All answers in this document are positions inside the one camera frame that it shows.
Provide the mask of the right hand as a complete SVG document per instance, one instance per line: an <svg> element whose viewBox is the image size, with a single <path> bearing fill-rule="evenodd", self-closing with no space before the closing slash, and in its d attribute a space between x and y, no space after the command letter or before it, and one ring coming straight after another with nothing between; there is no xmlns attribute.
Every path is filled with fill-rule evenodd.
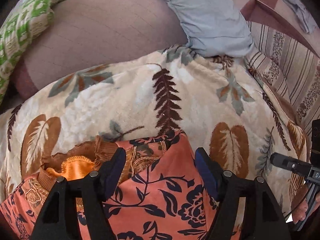
<svg viewBox="0 0 320 240"><path fill-rule="evenodd" d="M296 209L292 211L293 223L297 224L299 221L304 221L306 218L306 212L308 210L308 204L306 200L302 200L306 194L307 189L302 189L299 194L295 196L292 202L293 207Z"/></svg>

